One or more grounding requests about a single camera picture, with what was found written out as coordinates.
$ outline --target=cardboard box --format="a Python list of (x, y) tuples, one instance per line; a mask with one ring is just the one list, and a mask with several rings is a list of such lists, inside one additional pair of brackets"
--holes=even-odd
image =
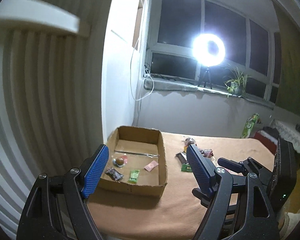
[[(158, 130), (139, 127), (121, 126), (109, 137), (106, 145), (109, 147), (109, 160), (100, 178), (98, 187), (133, 195), (161, 197), (167, 185), (167, 165), (162, 134)], [(138, 155), (151, 154), (157, 157)], [(128, 162), (122, 167), (114, 166), (113, 159), (127, 155)], [(152, 171), (146, 171), (144, 166), (155, 160), (159, 165)], [(105, 174), (109, 168), (115, 168), (124, 175), (120, 182), (114, 181)], [(138, 182), (128, 183), (131, 170), (140, 170)]]

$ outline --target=beige bedsheet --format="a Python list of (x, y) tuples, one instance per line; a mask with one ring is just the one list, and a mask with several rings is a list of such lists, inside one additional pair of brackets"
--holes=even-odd
[[(110, 236), (135, 240), (186, 240), (196, 232), (206, 208), (191, 191), (198, 187), (192, 173), (181, 172), (176, 153), (185, 137), (162, 133), (168, 167), (168, 184), (160, 200), (105, 191), (97, 188), (88, 208), (98, 229)], [(199, 148), (212, 149), (216, 160), (243, 161), (251, 156), (272, 170), (274, 156), (255, 139), (193, 136)], [(236, 203), (236, 195), (231, 204)]]

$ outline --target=potted plant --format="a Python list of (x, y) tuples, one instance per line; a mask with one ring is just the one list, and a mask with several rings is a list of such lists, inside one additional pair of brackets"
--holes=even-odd
[(230, 94), (241, 96), (246, 92), (247, 78), (238, 68), (231, 70), (234, 77), (225, 82), (226, 88)]

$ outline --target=pink wrapper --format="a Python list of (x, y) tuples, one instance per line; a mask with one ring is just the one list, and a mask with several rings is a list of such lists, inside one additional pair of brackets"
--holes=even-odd
[(159, 165), (159, 163), (157, 163), (156, 161), (152, 161), (148, 165), (146, 165), (144, 167), (144, 169), (147, 170), (147, 171), (152, 171), (152, 169), (155, 168), (158, 165)]

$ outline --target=tripod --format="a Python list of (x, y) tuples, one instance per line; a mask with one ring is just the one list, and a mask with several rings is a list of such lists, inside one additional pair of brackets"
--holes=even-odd
[[(204, 80), (204, 78), (206, 77), (207, 74), (208, 74), (208, 78), (209, 78), (210, 89), (212, 89), (211, 74), (210, 74), (210, 69), (209, 69), (209, 68), (207, 68), (206, 71), (205, 71), (205, 73), (203, 74), (202, 80)], [(203, 82), (203, 87), (204, 87), (204, 88), (206, 87), (206, 84), (207, 84), (207, 82), (204, 81), (204, 82)]]

